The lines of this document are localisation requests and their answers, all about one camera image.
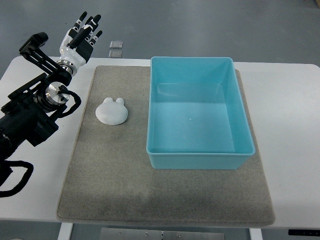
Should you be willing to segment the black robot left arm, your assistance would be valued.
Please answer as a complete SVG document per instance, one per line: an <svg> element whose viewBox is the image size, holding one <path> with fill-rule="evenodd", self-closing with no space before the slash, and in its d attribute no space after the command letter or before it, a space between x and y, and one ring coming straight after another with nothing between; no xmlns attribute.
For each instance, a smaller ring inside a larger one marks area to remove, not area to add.
<svg viewBox="0 0 320 240"><path fill-rule="evenodd" d="M1 198L19 193L33 173L31 163L9 160L20 144L28 141L35 147L46 141L59 128L56 120L72 114L81 104L81 98L67 89L71 68L41 51L48 39L45 32L39 32L20 47L19 53L43 73L9 94L10 101L0 109L4 113L0 119L0 183L6 182L13 167L26 169L16 186L0 192Z"/></svg>

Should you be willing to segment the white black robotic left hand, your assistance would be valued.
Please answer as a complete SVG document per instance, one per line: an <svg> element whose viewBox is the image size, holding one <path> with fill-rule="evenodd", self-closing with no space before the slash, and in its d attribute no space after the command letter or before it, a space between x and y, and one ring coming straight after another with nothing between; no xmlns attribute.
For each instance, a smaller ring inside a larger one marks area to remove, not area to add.
<svg viewBox="0 0 320 240"><path fill-rule="evenodd" d="M60 58L57 63L69 68L72 75L88 63L94 46L103 33L101 30L96 31L101 15L90 16L88 19L86 17L85 11L67 31L59 48Z"/></svg>

